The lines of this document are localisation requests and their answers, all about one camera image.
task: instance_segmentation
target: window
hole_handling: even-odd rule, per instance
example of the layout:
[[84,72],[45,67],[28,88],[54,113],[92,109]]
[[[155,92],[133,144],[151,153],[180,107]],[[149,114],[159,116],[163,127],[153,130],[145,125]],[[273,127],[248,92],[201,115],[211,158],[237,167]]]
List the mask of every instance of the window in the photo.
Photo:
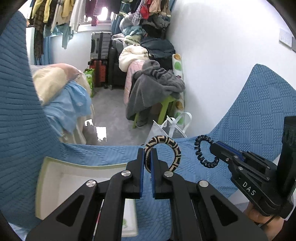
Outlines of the window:
[[[97,16],[99,23],[100,22],[110,22],[111,21],[111,16],[113,17],[113,12],[109,14],[108,9],[106,7],[102,8],[101,14],[99,16]],[[86,19],[86,16],[84,16],[84,24],[88,24],[92,21],[91,17],[88,17]]]

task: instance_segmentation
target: white puffy jacket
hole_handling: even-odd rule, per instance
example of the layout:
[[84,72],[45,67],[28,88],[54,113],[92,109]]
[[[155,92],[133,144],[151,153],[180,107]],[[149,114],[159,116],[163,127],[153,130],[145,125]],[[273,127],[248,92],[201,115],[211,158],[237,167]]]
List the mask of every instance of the white puffy jacket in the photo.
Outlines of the white puffy jacket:
[[147,49],[140,45],[129,45],[119,55],[119,68],[121,71],[127,72],[129,65],[138,59],[149,60]]

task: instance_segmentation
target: black and beige bracelet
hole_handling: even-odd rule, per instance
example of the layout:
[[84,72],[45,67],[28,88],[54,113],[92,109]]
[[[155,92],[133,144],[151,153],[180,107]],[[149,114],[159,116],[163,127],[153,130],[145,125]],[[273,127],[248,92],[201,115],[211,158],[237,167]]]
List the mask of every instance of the black and beige bracelet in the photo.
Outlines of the black and beige bracelet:
[[169,168],[169,170],[171,172],[173,172],[174,170],[176,170],[176,168],[180,164],[181,151],[180,151],[178,144],[173,139],[166,137],[166,136],[155,136],[146,144],[145,150],[144,150],[145,168],[148,172],[151,173],[151,170],[149,168],[150,167],[150,152],[155,145],[160,144],[160,143],[167,144],[174,151],[175,158],[174,158],[172,165]]

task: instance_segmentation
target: light switch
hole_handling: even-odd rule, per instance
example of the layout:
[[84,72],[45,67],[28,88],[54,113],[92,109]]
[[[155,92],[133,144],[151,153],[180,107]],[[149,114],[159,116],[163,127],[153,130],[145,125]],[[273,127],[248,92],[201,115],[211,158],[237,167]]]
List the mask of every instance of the light switch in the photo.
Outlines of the light switch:
[[291,33],[286,32],[283,29],[280,29],[279,31],[279,40],[283,44],[287,45],[288,47],[292,48],[292,37],[293,35]]

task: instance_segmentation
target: green stool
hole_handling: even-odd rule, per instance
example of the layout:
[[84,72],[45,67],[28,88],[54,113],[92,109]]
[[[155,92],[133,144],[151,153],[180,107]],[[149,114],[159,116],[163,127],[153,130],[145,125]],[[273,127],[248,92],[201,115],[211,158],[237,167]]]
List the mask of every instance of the green stool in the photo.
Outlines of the green stool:
[[[174,97],[170,96],[170,95],[167,98],[165,98],[164,101],[161,102],[162,108],[161,108],[159,116],[158,116],[157,124],[161,125],[164,122],[165,115],[166,115],[167,110],[168,110],[168,105],[171,102],[176,102],[176,99]],[[172,111],[174,110],[174,108],[173,108],[174,106],[175,106],[175,104],[173,103],[172,107],[169,110],[169,115],[172,115]],[[139,119],[139,113],[136,113],[135,119],[133,121],[133,129],[135,129],[137,127],[138,119]]]

